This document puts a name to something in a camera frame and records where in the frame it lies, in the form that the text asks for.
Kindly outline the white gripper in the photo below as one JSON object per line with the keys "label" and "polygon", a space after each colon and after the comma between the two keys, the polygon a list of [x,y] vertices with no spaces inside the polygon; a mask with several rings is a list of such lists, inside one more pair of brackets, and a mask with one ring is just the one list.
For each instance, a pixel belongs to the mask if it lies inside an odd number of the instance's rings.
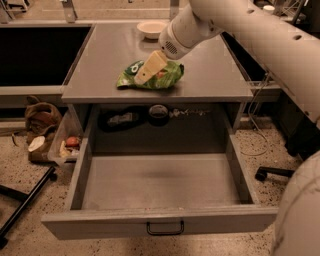
{"label": "white gripper", "polygon": [[222,32],[211,20],[197,17],[188,4],[160,33],[158,42],[162,51],[156,50],[150,54],[135,75],[135,83],[142,85],[149,81],[167,65],[167,57],[181,59],[201,42]]}

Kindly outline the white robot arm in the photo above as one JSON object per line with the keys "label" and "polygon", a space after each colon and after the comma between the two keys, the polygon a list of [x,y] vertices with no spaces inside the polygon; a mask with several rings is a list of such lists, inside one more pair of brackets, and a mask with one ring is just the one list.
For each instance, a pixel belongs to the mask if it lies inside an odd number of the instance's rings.
{"label": "white robot arm", "polygon": [[[221,32],[235,37],[314,123],[320,117],[320,41],[256,7],[251,0],[189,0],[161,32],[161,50],[135,81],[143,84],[168,59],[180,59]],[[320,256],[320,151],[291,177],[275,220],[272,256]]]}

